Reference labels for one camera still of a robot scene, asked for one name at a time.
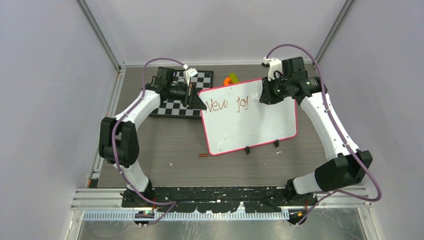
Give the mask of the pink framed whiteboard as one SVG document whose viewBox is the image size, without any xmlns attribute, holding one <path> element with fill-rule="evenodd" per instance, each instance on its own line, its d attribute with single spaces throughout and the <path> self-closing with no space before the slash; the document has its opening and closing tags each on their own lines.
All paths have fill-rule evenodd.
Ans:
<svg viewBox="0 0 424 240">
<path fill-rule="evenodd" d="M 262 89 L 259 78 L 198 94 L 206 105 L 201 119 L 210 155 L 273 144 L 297 135 L 296 102 L 286 98 L 273 105 L 261 103 Z"/>
</svg>

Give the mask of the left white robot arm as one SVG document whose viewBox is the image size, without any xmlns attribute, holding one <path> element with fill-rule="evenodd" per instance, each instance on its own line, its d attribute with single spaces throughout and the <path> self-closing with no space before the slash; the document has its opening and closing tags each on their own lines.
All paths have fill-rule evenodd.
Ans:
<svg viewBox="0 0 424 240">
<path fill-rule="evenodd" d="M 159 67 L 152 81 L 143 85 L 139 96 L 125 110 L 101 120 L 99 156 L 113 165 L 124 179 L 126 190 L 123 196 L 141 207 L 153 204 L 154 190 L 138 161 L 138 128 L 164 101 L 177 100 L 187 109 L 206 110 L 196 83 L 192 82 L 198 73 L 195 68 L 185 65 L 184 81 L 178 83 L 175 69 Z"/>
</svg>

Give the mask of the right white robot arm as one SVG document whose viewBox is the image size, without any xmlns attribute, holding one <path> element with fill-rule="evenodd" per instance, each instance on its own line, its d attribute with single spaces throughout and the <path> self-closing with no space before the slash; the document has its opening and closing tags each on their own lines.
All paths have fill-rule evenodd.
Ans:
<svg viewBox="0 0 424 240">
<path fill-rule="evenodd" d="M 275 105 L 294 100 L 311 120 L 327 159 L 312 173 L 289 179 L 283 192 L 285 200 L 299 205 L 314 192 L 330 192 L 361 183 L 373 157 L 349 138 L 332 111 L 328 89 L 321 78 L 308 75 L 302 57 L 264 57 L 261 64 L 268 74 L 262 78 L 260 103 Z"/>
</svg>

